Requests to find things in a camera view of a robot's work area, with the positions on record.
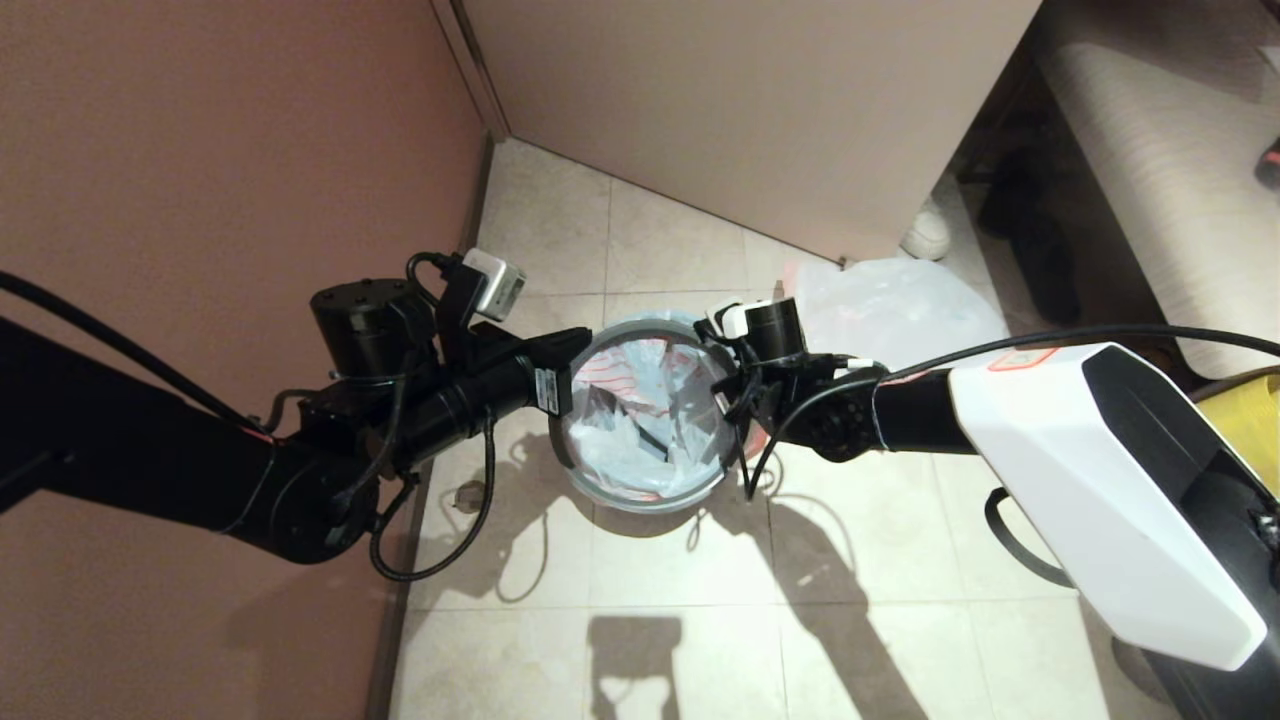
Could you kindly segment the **white cabinet door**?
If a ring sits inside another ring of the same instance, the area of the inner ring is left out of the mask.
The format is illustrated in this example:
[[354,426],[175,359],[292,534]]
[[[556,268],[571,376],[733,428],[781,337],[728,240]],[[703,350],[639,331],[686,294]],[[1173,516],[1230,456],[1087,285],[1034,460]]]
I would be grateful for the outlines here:
[[1043,0],[461,0],[517,138],[890,258]]

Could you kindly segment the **white round fluffy object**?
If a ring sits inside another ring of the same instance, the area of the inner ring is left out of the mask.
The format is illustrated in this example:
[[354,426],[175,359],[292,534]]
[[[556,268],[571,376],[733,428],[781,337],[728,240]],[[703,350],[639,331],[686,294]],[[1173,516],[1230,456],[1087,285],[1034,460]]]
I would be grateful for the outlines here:
[[931,195],[913,218],[899,247],[910,258],[937,263],[947,256],[951,245],[952,232],[947,218]]

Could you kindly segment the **translucent bag with red drawstring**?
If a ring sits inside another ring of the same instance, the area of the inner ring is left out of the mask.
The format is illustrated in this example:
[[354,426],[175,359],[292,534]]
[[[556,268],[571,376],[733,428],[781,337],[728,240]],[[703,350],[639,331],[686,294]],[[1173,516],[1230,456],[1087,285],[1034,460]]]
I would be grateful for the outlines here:
[[796,304],[810,351],[870,357],[892,370],[1009,334],[992,302],[924,260],[791,264],[782,290]]

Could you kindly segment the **grey door frame strip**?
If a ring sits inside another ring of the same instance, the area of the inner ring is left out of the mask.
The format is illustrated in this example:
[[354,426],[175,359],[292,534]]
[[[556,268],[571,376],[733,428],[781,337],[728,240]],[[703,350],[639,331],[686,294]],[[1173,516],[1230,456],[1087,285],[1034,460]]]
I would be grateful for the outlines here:
[[465,10],[465,0],[429,0],[460,69],[475,110],[495,143],[511,137],[509,123],[485,67],[483,53]]

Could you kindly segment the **yellow fabric bag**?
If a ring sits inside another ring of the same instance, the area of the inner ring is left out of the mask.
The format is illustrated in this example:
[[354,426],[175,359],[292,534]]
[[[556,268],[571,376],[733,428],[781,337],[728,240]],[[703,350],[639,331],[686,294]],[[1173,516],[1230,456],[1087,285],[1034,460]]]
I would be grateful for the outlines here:
[[1280,365],[1216,380],[1190,398],[1280,498]]

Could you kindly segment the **beige woodgrain table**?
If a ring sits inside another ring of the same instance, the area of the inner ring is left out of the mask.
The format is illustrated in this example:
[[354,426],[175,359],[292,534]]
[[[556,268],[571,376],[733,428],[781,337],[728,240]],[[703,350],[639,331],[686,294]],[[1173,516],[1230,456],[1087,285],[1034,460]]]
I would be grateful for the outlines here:
[[1263,0],[1043,0],[1044,81],[1165,319],[1280,343],[1280,19]]

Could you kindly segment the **white red-printed plastic bag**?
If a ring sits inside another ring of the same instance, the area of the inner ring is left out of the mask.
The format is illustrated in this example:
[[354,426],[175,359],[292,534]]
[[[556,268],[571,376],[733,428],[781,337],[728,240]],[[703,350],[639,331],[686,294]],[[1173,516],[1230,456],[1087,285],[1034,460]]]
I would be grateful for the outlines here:
[[573,487],[600,506],[677,512],[704,501],[758,454],[764,433],[730,425],[713,384],[732,355],[662,316],[596,334],[572,364],[572,409],[550,419],[550,442]]

